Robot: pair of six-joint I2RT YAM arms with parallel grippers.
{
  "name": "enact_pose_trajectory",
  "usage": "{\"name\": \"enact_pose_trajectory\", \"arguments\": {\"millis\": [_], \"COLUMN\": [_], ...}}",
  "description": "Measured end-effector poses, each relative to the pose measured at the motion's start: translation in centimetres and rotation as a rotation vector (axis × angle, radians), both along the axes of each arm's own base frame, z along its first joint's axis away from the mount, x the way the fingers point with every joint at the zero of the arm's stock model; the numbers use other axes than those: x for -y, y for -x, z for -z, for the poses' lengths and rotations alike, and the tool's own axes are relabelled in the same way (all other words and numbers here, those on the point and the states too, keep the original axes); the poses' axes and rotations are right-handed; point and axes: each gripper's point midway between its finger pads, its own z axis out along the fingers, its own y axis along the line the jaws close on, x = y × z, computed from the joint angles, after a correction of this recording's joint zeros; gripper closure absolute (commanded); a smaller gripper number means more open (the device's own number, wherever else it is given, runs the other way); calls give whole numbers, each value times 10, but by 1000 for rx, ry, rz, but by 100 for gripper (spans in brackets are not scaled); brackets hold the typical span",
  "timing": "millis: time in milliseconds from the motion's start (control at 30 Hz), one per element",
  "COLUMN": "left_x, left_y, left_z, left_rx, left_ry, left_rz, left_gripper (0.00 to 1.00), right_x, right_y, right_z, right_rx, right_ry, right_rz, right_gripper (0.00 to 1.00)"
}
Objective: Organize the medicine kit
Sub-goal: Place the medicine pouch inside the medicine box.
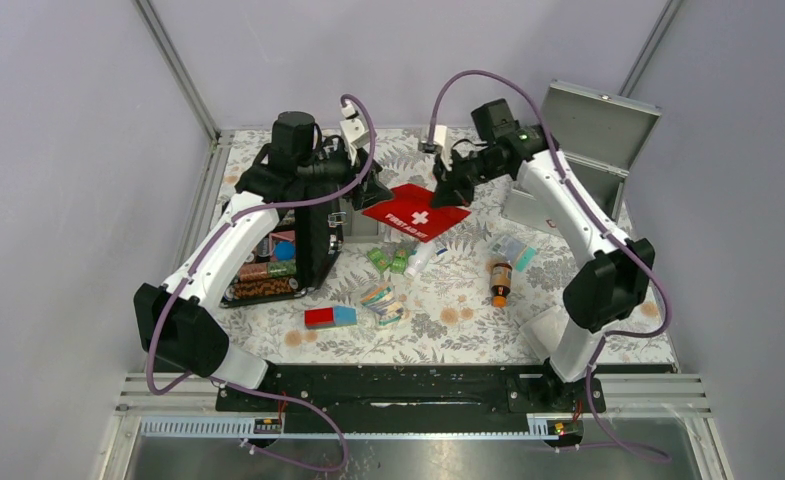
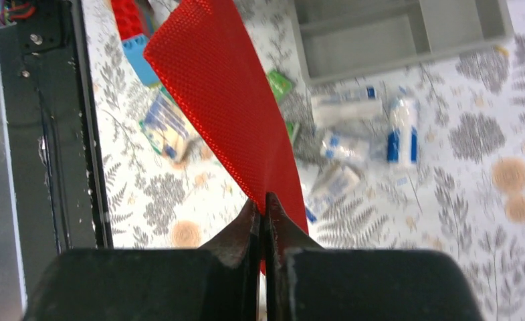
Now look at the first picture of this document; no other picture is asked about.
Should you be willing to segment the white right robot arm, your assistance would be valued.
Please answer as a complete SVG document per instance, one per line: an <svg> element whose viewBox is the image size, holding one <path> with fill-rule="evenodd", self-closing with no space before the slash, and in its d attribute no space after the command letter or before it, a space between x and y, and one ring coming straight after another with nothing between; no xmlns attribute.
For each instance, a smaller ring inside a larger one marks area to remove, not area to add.
<svg viewBox="0 0 785 480"><path fill-rule="evenodd" d="M606 334L644 301L655 251L646 239L630 239L592 200L544 121L522 126L503 99L471 117L485 144L466 155L448 146L430 119L420 149L434 156L431 205L467 206L477 186L505 175L544 204L578 266L563 291L569 321L537 388L547 407L565 412L580 400L581 379L595 368Z"/></svg>

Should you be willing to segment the red first aid pouch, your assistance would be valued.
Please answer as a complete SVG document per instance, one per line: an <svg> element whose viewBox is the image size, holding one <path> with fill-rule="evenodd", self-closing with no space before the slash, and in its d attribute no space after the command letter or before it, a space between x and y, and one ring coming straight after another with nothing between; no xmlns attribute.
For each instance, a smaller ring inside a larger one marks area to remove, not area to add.
<svg viewBox="0 0 785 480"><path fill-rule="evenodd" d="M431 207L433 193L415 184L394 187L391 193L391 200L366 208L362 213L420 242L436 239L470 215L458 207Z"/></svg>

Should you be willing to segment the white plastic bottle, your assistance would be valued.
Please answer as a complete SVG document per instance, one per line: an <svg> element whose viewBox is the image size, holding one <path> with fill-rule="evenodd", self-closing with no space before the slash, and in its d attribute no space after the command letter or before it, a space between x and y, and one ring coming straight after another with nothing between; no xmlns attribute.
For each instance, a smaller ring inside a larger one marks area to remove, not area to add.
<svg viewBox="0 0 785 480"><path fill-rule="evenodd" d="M435 256L436 247L436 242L433 240L419 243L413 253L408 257L404 276L409 279L417 278Z"/></svg>

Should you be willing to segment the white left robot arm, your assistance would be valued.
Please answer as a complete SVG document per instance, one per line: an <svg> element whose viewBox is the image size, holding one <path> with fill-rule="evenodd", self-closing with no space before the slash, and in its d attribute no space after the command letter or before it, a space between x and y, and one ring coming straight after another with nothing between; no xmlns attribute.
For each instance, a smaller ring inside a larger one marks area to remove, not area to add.
<svg viewBox="0 0 785 480"><path fill-rule="evenodd" d="M301 297L326 279L341 252L346 213L391 199L377 179L376 129L367 110L348 97L337 135L323 136L315 118L286 111L275 120L269 143L236 185L216 226L178 269L159 285L142 284L134 309L149 390L163 395L174 388L156 384L157 361L191 375L240 388L240 398L256 411L277 401L278 385L267 377L262 356L234 345L214 317L225 292L250 254L294 215L295 270L285 275L284 298Z"/></svg>

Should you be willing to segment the brown medicine bottle orange cap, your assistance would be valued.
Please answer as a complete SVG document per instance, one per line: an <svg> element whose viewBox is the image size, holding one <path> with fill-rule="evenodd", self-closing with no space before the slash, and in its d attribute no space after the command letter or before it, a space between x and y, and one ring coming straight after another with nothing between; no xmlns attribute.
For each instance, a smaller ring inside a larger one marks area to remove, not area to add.
<svg viewBox="0 0 785 480"><path fill-rule="evenodd" d="M512 271L510 264L499 262L495 263L490 273L490 292L492 295L492 305L497 308L504 308L507 305L508 296L511 292Z"/></svg>

